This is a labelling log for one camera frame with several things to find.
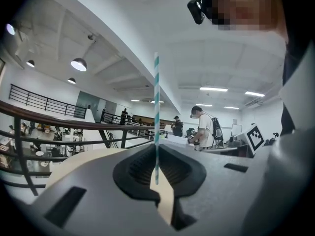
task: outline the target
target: wooden handrail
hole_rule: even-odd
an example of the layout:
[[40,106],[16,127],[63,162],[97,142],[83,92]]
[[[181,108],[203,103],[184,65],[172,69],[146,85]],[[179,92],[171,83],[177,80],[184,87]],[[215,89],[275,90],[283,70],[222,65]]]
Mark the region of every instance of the wooden handrail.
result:
[[39,114],[24,108],[13,106],[4,101],[0,101],[0,112],[8,116],[19,117],[20,119],[34,121],[52,126],[65,128],[79,128],[89,130],[147,130],[153,129],[151,126],[124,126],[118,124],[102,124],[91,123],[86,121],[68,120],[63,118],[56,118],[48,115]]

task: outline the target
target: white ceiling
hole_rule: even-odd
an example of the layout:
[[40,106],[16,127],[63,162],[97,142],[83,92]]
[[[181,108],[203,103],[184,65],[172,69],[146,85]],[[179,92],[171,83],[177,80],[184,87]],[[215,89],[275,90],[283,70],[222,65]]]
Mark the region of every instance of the white ceiling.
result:
[[[136,18],[130,27],[141,26],[143,37],[153,36],[159,49],[163,49],[160,60],[166,70],[174,69],[175,74],[174,78],[168,76],[169,88],[178,88],[176,97],[182,103],[243,108],[255,99],[245,96],[245,91],[264,93],[264,100],[278,94],[285,45],[275,34],[222,32],[206,20],[198,26],[187,9],[189,0],[116,1],[118,9],[131,17],[130,25]],[[64,64],[83,57],[88,73],[128,99],[153,98],[153,87],[139,67],[57,2],[30,0],[17,18],[29,29],[25,30],[28,36],[34,34],[34,52],[38,55]],[[228,92],[200,91],[200,86],[228,88]]]

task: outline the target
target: striped straw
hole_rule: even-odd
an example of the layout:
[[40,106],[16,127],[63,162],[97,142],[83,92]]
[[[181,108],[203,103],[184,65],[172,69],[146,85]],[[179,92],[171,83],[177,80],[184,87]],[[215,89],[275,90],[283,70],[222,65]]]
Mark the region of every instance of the striped straw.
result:
[[154,53],[154,144],[156,146],[156,184],[158,184],[158,146],[159,146],[159,73],[158,73],[158,53]]

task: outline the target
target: white t-shirt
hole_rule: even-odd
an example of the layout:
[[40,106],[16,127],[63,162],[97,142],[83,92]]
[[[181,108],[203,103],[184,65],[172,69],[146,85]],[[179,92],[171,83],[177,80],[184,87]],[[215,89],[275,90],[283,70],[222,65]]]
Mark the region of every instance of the white t-shirt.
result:
[[211,117],[207,114],[203,114],[199,118],[199,130],[203,129],[204,134],[200,137],[200,147],[210,147],[213,142],[213,126]]

